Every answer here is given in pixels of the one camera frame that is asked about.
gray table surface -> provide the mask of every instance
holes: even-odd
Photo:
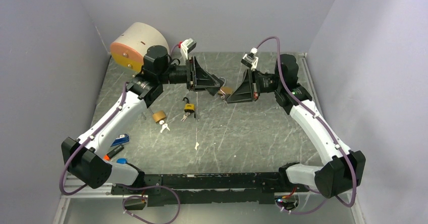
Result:
[[[226,86],[236,89],[245,66],[242,52],[196,52],[200,65],[209,73],[226,78]],[[258,69],[273,73],[276,54],[259,53]],[[299,63],[299,82],[310,92],[304,66]],[[119,98],[124,82],[135,72],[110,61],[92,124]],[[183,97],[196,106],[198,120],[183,117]],[[164,93],[150,107],[163,110],[171,131],[161,127],[146,111],[123,130],[130,143],[117,158],[141,168],[147,174],[274,172],[288,162],[320,165],[320,157],[302,128],[280,108],[273,93],[258,101],[226,104],[208,92],[189,92],[183,85],[165,85]]]

purple cable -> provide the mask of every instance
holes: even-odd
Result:
[[[180,213],[180,198],[178,197],[177,193],[175,193],[175,191],[174,191],[174,190],[172,190],[172,189],[170,189],[170,188],[168,188],[168,187],[166,187],[166,186],[162,186],[162,185],[157,185],[157,186],[147,186],[147,187],[141,187],[141,188],[133,188],[133,187],[130,187],[130,186],[128,186],[128,185],[122,185],[122,184],[117,184],[117,185],[118,185],[118,186],[122,186],[123,188],[126,188],[126,189],[128,189],[128,190],[147,190],[147,189],[153,189],[153,188],[162,188],[162,189],[166,189],[166,190],[170,191],[172,194],[174,194],[175,198],[177,199],[178,209],[177,209],[177,213],[176,213],[176,214],[175,214],[175,216],[171,219],[171,221],[166,222],[166,223],[164,223],[164,224],[171,224],[173,221],[175,221],[175,219],[177,219],[178,214]],[[129,196],[128,198],[124,199],[124,200],[123,200],[123,202],[122,202],[122,208],[123,208],[124,213],[127,213],[128,215],[130,215],[130,216],[132,216],[132,217],[135,217],[135,218],[137,218],[138,220],[143,221],[143,222],[145,222],[145,223],[147,223],[147,224],[154,224],[154,223],[149,222],[149,221],[147,221],[147,220],[144,220],[143,218],[141,218],[141,217],[139,217],[139,216],[137,216],[137,215],[134,215],[132,212],[128,211],[128,210],[125,208],[125,202],[126,202],[127,200],[129,200],[129,199],[141,199],[141,200],[143,200],[143,199],[145,199],[145,198],[144,198],[144,197],[142,197],[142,196],[139,196],[139,195],[132,195],[132,196]]]
[[[311,214],[311,213],[314,213],[314,212],[316,212],[317,210],[319,210],[325,203],[327,202],[327,199],[324,199],[322,202],[321,202],[321,204],[319,204],[317,207],[315,207],[314,209],[312,209],[312,210],[309,210],[309,211],[304,211],[304,212],[294,212],[294,211],[291,211],[291,212],[289,212],[290,214],[293,214],[293,215],[306,215],[306,214]]]
[[[310,192],[313,192],[315,194],[321,194],[319,191],[311,189],[309,186],[305,185],[305,188],[308,189]]]
[[[119,103],[119,106],[123,106],[123,104],[125,103],[125,99],[126,99],[126,84],[127,82],[123,85],[123,90],[122,90],[122,98],[121,101]],[[96,136],[116,115],[117,113],[120,111],[119,107],[117,107],[115,109],[115,111],[109,116],[109,118],[106,119],[105,122],[103,122],[97,129],[95,129],[95,131],[91,134],[91,136]],[[74,195],[77,192],[79,192],[80,190],[82,190],[83,188],[85,188],[87,186],[87,184],[84,184],[82,186],[80,186],[79,188],[77,188],[76,190],[72,191],[72,192],[67,192],[64,189],[64,184],[65,184],[65,176],[67,174],[67,169],[71,164],[71,161],[73,161],[74,157],[80,152],[80,150],[82,150],[82,148],[84,148],[86,145],[88,145],[88,143],[91,141],[91,139],[88,137],[85,141],[83,141],[83,143],[71,154],[71,156],[68,158],[64,169],[61,173],[61,177],[60,177],[60,191],[63,195]]]
[[[280,75],[280,79],[281,79],[281,83],[284,87],[284,89],[287,91],[287,93],[290,95],[290,97],[295,100],[299,105],[301,105],[305,110],[307,110],[309,113],[311,113],[312,116],[315,116],[315,112],[313,112],[309,107],[307,107],[305,104],[303,104],[296,96],[293,95],[293,93],[291,92],[291,90],[287,87],[287,84],[285,83],[284,80],[284,76],[282,75],[282,69],[281,69],[281,50],[280,50],[280,39],[277,36],[270,36],[268,38],[266,38],[265,40],[261,41],[258,45],[257,45],[257,49],[267,40],[270,39],[275,39],[277,41],[277,64],[278,64],[278,71],[279,71],[279,75]],[[336,196],[336,198],[342,203],[344,204],[346,207],[352,207],[355,203],[355,198],[357,195],[357,178],[355,176],[355,170],[354,167],[351,164],[351,161],[349,160],[348,156],[346,155],[345,151],[342,149],[342,147],[340,146],[340,144],[338,143],[337,139],[335,138],[332,130],[330,129],[330,127],[325,123],[325,121],[323,121],[320,117],[316,117],[316,119],[318,119],[318,121],[321,123],[321,125],[327,130],[328,134],[330,135],[331,139],[333,140],[333,143],[335,145],[339,145],[339,151],[340,153],[343,155],[343,157],[345,158],[346,163],[348,164],[348,167],[351,171],[351,177],[352,177],[352,197],[351,197],[351,201],[348,203],[345,203],[345,201],[343,201],[339,196]]]
[[[173,54],[173,52],[174,52],[174,50],[175,50],[175,48],[178,46],[178,44],[175,44],[175,46],[173,46],[173,48],[171,48],[171,50],[170,50],[170,55],[172,55]]]

